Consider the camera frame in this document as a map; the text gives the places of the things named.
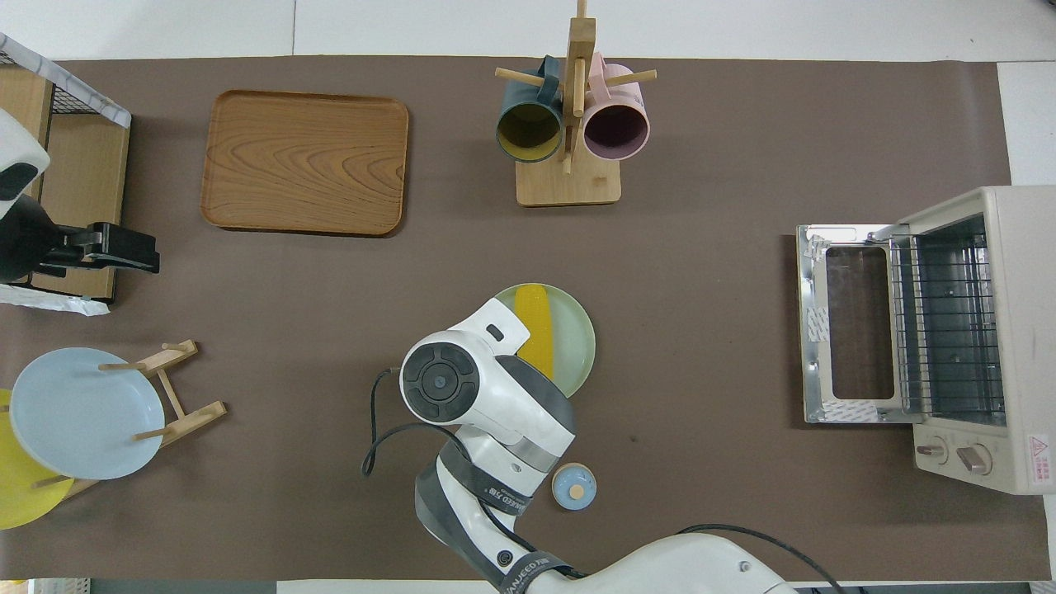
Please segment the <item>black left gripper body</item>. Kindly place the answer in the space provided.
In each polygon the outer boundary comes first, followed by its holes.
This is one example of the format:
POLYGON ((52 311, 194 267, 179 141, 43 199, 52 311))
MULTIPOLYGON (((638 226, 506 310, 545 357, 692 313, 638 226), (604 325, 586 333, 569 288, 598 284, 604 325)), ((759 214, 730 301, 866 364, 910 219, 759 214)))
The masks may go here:
POLYGON ((67 244, 84 227, 55 224, 41 203, 29 194, 12 200, 1 221, 1 282, 10 283, 38 271, 64 277, 65 268, 91 270, 82 247, 67 244))

